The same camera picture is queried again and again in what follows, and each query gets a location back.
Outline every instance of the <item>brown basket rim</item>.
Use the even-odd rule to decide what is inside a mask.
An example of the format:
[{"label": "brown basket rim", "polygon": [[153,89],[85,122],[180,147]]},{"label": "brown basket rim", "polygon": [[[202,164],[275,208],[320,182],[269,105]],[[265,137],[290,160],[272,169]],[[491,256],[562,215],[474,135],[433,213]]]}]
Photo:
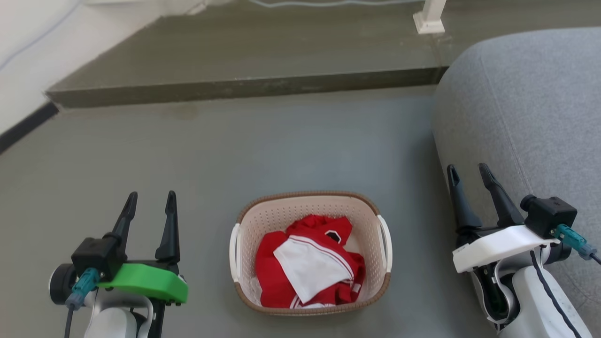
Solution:
[{"label": "brown basket rim", "polygon": [[[346,196],[346,197],[357,198],[358,200],[361,200],[365,204],[367,204],[376,216],[380,215],[380,211],[378,210],[376,205],[369,198],[367,198],[361,194],[357,194],[355,192],[299,191],[299,192],[285,192],[283,194],[270,195],[270,196],[257,198],[256,200],[248,203],[246,205],[246,207],[244,209],[242,209],[236,222],[241,223],[242,219],[244,218],[246,213],[252,207],[254,207],[255,205],[257,205],[259,203],[266,202],[266,201],[280,200],[283,198],[307,197],[307,196]],[[390,272],[387,272],[384,275],[384,281],[382,282],[382,286],[380,287],[380,290],[370,299],[361,301],[358,303],[343,304],[343,305],[338,305],[338,306],[333,306],[333,307],[322,307],[319,309],[284,309],[284,308],[258,306],[256,304],[254,304],[253,302],[251,302],[248,299],[248,297],[246,297],[246,295],[242,291],[242,287],[240,286],[239,282],[235,282],[234,286],[236,287],[236,292],[238,293],[238,296],[240,297],[242,302],[257,312],[265,313],[267,315],[277,315],[277,316],[315,316],[315,315],[329,315],[332,313],[348,312],[348,311],[358,310],[358,309],[364,308],[366,306],[372,305],[373,303],[375,303],[377,300],[379,300],[382,297],[382,295],[386,292],[389,284],[390,284]]]}]

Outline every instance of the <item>white cable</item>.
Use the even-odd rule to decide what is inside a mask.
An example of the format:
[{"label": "white cable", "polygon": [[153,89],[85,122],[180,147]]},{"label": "white cable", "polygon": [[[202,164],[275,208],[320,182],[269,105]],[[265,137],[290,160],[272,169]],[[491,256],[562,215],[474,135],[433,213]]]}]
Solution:
[{"label": "white cable", "polygon": [[364,6],[385,6],[385,5],[395,5],[395,4],[406,4],[408,2],[417,2],[420,0],[384,0],[384,1],[362,1],[362,0],[341,0],[334,2],[302,2],[302,1],[282,1],[282,2],[274,2],[273,4],[268,4],[266,2],[262,2],[260,0],[248,0],[253,4],[266,7],[266,8],[276,8],[283,6],[304,6],[304,7],[336,7],[343,5],[364,5]]},{"label": "white cable", "polygon": [[33,46],[36,43],[38,43],[38,41],[40,41],[41,39],[45,38],[48,34],[50,34],[53,30],[55,30],[63,22],[65,22],[65,20],[67,20],[71,16],[71,14],[73,14],[73,12],[79,7],[79,4],[81,4],[82,1],[83,0],[75,0],[73,6],[69,8],[68,12],[66,12],[65,15],[61,16],[61,18],[58,19],[58,21],[56,21],[55,23],[53,23],[50,26],[50,28],[48,28],[47,30],[45,30],[42,34],[40,34],[39,36],[37,36],[36,38],[34,38],[33,40],[31,40],[29,43],[25,44],[23,47],[18,48],[13,53],[9,53],[8,56],[4,60],[0,61],[0,72],[10,63],[10,61],[12,61],[14,58],[16,58],[19,54],[21,54],[22,52],[25,52],[31,46]]}]

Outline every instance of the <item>green plastic bracket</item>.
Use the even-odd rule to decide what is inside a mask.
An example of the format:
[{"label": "green plastic bracket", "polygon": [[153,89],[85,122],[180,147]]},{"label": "green plastic bracket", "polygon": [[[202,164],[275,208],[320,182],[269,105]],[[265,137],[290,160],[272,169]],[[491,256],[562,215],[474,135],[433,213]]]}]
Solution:
[{"label": "green plastic bracket", "polygon": [[145,264],[125,263],[112,281],[98,283],[98,287],[114,287],[174,303],[188,300],[188,285],[178,275]]}]

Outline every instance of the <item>gray sofa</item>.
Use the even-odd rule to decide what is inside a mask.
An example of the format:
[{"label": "gray sofa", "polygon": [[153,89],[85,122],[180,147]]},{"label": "gray sofa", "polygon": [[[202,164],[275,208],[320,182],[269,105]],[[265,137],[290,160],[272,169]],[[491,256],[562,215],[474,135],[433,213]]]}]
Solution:
[{"label": "gray sofa", "polygon": [[[573,228],[601,250],[601,28],[474,45],[442,78],[432,123],[443,169],[456,165],[485,226],[496,213],[479,162],[516,204],[527,194],[572,204]],[[548,270],[601,337],[601,266],[572,252]]]}]

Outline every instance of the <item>red cloth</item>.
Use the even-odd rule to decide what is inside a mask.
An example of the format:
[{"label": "red cloth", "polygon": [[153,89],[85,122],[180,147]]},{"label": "red cloth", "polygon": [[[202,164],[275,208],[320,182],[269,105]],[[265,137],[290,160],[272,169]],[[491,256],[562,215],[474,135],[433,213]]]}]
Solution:
[{"label": "red cloth", "polygon": [[[353,303],[357,300],[365,280],[365,262],[357,253],[348,253],[346,244],[352,225],[346,217],[329,218],[309,215],[295,221],[286,232],[272,232],[263,237],[257,250],[255,270],[261,284],[261,305],[265,307],[328,307]],[[274,251],[284,242],[312,243],[312,250],[326,250],[342,258],[341,265],[350,268],[353,280],[343,280],[321,290],[310,301],[303,304],[288,280]]]}]

